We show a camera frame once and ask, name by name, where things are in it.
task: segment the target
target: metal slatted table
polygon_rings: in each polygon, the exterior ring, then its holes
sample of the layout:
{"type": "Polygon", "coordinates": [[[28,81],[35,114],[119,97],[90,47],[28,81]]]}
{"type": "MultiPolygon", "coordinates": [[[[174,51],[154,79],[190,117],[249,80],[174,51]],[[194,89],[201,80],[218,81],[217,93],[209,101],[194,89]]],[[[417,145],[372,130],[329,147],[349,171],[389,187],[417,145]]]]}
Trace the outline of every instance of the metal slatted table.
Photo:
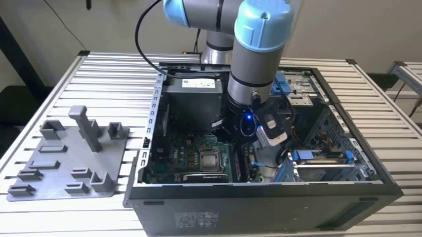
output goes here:
{"type": "MultiPolygon", "coordinates": [[[[154,63],[199,61],[193,55],[150,55],[154,63]]],[[[346,60],[283,58],[281,66],[316,67],[325,76],[405,196],[346,232],[251,236],[422,236],[422,131],[358,65],[346,60]]],[[[134,149],[142,147],[157,72],[137,54],[78,56],[20,136],[0,159],[0,234],[28,237],[146,236],[137,214],[122,206],[134,149]],[[40,141],[46,119],[75,125],[72,105],[88,107],[99,125],[131,127],[115,195],[110,198],[8,202],[6,194],[40,141]]]]}

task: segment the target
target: white label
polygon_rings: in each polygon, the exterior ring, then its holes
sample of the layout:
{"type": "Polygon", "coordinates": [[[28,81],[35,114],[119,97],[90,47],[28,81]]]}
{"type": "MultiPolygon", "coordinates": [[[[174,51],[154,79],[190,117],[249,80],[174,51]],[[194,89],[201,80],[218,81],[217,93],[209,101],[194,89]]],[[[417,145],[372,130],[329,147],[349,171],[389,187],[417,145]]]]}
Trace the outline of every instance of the white label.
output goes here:
{"type": "Polygon", "coordinates": [[[219,212],[175,212],[178,228],[215,228],[219,212]]]}
{"type": "Polygon", "coordinates": [[[217,121],[215,123],[211,124],[211,127],[217,127],[223,123],[223,120],[217,121]]]}
{"type": "Polygon", "coordinates": [[[183,79],[182,87],[215,88],[215,80],[214,79],[183,79]]]}

